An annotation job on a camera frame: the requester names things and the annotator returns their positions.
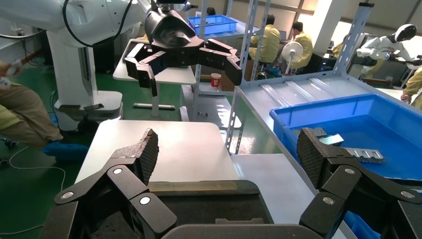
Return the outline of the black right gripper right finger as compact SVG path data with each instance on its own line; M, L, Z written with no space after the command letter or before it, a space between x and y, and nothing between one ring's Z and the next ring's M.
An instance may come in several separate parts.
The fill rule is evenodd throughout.
M383 239L421 238L419 193L367 170L346 149L322 143L309 128L300 132L297 154L318 190L300 217L301 226L329 239L352 212Z

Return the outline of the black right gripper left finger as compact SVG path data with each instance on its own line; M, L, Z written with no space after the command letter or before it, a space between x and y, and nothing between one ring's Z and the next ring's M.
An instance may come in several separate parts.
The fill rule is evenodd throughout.
M147 186L158 153L158 135L148 128L138 143L115 150L99 171L58 193L54 237L89 239L116 212L139 239L160 239L175 228L177 216Z

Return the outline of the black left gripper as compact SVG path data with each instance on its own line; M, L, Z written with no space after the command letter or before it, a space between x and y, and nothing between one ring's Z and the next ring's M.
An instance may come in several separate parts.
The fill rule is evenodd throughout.
M155 76L167 67L200 64L224 71L235 86L242 82L237 50L215 39L205 43L174 10L151 10L144 22L151 48L144 43L129 43L123 55L128 76L141 88L158 96Z

